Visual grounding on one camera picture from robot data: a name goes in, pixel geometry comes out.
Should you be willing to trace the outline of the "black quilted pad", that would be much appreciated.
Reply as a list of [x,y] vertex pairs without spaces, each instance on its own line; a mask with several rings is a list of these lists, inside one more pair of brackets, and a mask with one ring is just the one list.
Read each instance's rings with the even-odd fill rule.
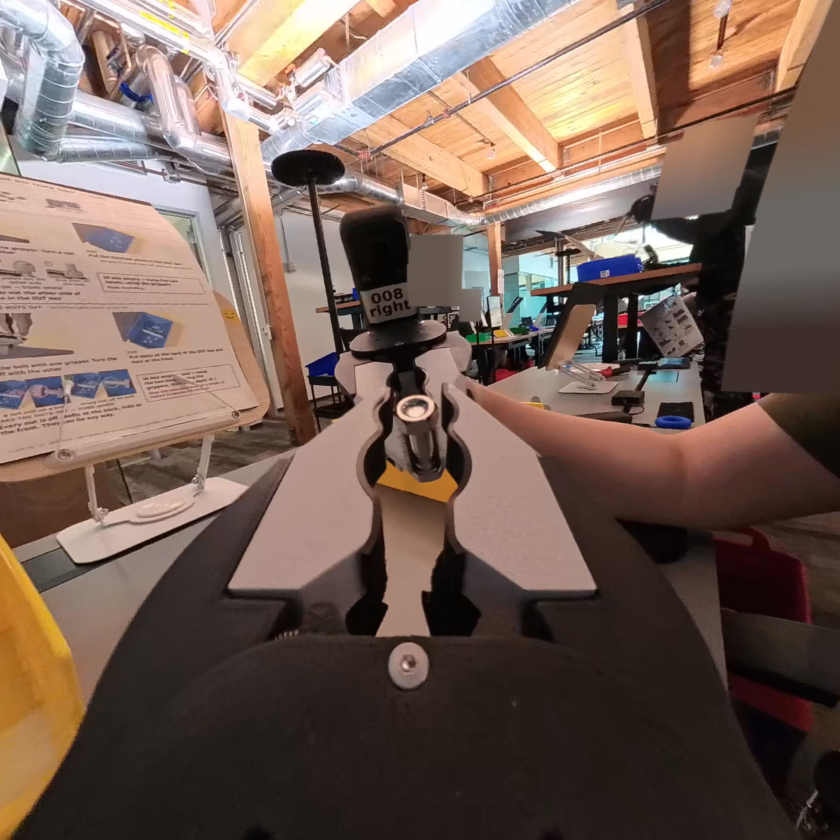
[[656,564],[679,562],[688,551],[689,531],[686,528],[634,521],[623,522],[623,527]]

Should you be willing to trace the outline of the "red container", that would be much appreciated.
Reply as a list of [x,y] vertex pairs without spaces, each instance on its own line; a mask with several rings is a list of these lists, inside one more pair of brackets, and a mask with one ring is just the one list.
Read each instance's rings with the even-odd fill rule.
[[[749,540],[715,538],[719,602],[722,610],[812,624],[812,600],[804,564],[771,548],[759,531]],[[812,705],[778,689],[728,672],[731,696],[793,729],[809,733]]]

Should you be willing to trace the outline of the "wooden desk with black legs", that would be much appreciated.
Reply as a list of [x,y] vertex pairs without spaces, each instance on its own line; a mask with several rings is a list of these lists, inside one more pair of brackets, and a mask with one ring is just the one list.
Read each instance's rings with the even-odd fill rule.
[[[557,316],[560,324],[571,309],[586,302],[603,305],[602,362],[616,362],[620,351],[625,360],[635,360],[638,350],[639,298],[648,293],[679,286],[684,280],[696,279],[701,264],[684,264],[648,270],[632,275],[599,278],[567,283],[533,291],[533,298],[546,298],[547,312]],[[623,341],[619,337],[619,301],[627,299],[626,327]]]

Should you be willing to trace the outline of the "foil-wrapped air duct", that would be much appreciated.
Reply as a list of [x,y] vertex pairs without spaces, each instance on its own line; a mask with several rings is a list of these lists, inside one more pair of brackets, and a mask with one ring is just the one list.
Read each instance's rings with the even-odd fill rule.
[[367,129],[572,7],[572,1],[421,1],[333,66],[260,146],[268,165]]

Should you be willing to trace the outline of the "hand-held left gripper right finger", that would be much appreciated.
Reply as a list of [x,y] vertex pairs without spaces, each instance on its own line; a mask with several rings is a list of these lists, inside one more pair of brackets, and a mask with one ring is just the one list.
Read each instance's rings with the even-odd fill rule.
[[423,610],[432,636],[549,636],[539,606],[591,599],[596,584],[538,454],[467,393],[441,391],[444,547]]

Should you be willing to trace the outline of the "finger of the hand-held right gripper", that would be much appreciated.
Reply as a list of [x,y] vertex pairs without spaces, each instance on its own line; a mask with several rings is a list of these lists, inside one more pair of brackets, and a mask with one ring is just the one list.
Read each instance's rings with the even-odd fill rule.
[[393,362],[343,353],[334,375],[342,394],[352,404],[345,418],[365,415],[374,421],[393,421]]
[[472,346],[465,338],[444,338],[423,353],[423,393],[441,394],[444,385],[467,394],[466,371],[472,362]]

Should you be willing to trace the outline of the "silver round air duct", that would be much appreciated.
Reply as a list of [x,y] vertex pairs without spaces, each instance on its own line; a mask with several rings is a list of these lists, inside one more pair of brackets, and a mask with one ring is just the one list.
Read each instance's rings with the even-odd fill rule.
[[19,35],[24,57],[2,48],[7,96],[17,105],[13,135],[34,157],[56,163],[186,161],[202,172],[232,167],[225,142],[202,134],[188,89],[165,54],[141,44],[134,57],[150,83],[147,113],[78,90],[85,53],[50,2],[2,2],[2,34]]

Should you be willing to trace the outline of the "black round-top pole stand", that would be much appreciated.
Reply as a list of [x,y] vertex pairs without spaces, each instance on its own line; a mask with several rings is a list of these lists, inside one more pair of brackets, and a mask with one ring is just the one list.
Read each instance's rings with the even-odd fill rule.
[[271,163],[271,173],[281,184],[288,187],[306,187],[309,197],[311,218],[316,237],[322,281],[327,297],[328,313],[331,324],[332,339],[337,355],[343,352],[343,340],[340,330],[332,275],[329,265],[329,255],[322,226],[322,216],[318,199],[319,186],[333,186],[345,174],[341,159],[335,154],[307,149],[294,150],[278,155]]

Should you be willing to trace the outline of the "wooden support column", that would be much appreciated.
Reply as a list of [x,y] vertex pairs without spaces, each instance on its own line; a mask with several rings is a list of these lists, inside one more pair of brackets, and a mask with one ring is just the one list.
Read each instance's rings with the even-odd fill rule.
[[302,446],[316,437],[317,428],[303,373],[259,132],[254,124],[226,112],[221,117],[249,243],[266,298],[274,341],[272,353],[289,435],[294,444]]

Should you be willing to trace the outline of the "person's right hand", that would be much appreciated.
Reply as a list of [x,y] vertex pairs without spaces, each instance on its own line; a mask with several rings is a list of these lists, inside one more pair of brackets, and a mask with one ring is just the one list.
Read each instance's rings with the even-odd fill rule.
[[575,425],[564,415],[546,412],[542,404],[516,402],[510,397],[473,384],[466,388],[469,398],[513,432],[538,455],[556,457],[568,447]]

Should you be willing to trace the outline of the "printed instruction sheet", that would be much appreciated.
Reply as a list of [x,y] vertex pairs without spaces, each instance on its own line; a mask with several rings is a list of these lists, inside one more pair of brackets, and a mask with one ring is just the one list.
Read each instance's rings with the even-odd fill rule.
[[193,251],[152,206],[2,175],[2,464],[258,405]]
[[639,320],[664,358],[684,358],[704,345],[697,321],[681,296],[662,300],[644,311]]

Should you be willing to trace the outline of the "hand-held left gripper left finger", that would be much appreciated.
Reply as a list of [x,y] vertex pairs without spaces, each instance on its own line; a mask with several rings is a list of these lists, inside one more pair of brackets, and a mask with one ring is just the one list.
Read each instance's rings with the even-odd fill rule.
[[231,595],[328,605],[350,634],[374,636],[387,612],[382,505],[391,389],[373,390],[293,456],[236,571]]

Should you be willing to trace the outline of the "person's right forearm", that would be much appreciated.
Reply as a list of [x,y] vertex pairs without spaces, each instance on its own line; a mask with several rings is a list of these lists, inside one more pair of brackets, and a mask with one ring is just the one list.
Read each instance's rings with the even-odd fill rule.
[[579,417],[570,423],[570,445],[556,458],[615,518],[725,529],[838,512],[838,478],[757,402],[672,435]]

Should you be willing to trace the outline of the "yellow plastic bin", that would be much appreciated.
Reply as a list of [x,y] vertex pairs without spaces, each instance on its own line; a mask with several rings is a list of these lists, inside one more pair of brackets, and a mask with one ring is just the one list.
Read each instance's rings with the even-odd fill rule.
[[10,838],[53,778],[84,706],[70,647],[1,540],[1,838]]
[[390,462],[386,463],[385,472],[377,484],[401,492],[409,493],[431,501],[446,503],[457,491],[457,484],[445,470],[436,480],[421,482],[411,474],[396,468]]

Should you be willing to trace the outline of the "steel hex bolt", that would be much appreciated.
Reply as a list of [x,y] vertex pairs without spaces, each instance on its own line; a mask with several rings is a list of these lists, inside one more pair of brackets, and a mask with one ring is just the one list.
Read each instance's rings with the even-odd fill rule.
[[432,481],[439,478],[444,470],[444,461],[443,457],[441,456],[441,444],[439,443],[439,436],[441,433],[441,426],[440,426],[440,416],[437,406],[437,422],[435,428],[435,455],[430,460],[420,459],[418,460],[415,457],[415,454],[411,448],[410,441],[406,436],[402,433],[404,440],[406,441],[406,449],[408,452],[408,462],[410,464],[409,471],[412,473],[413,476],[419,481]]

